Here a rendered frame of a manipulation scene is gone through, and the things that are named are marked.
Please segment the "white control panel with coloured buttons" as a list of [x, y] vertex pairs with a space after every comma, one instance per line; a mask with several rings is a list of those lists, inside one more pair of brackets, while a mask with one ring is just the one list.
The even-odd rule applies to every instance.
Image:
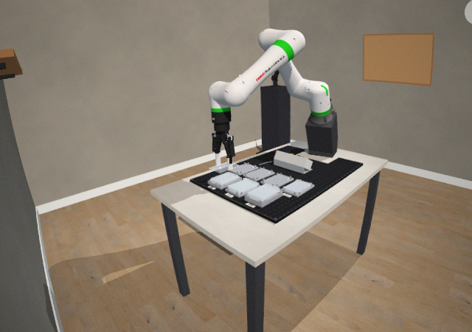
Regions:
[[[307, 157], [301, 157], [292, 153], [277, 151], [274, 156], [274, 161], [271, 161], [276, 166], [280, 166], [298, 173], [307, 173], [311, 171], [312, 161]], [[304, 172], [305, 168], [305, 172]]]

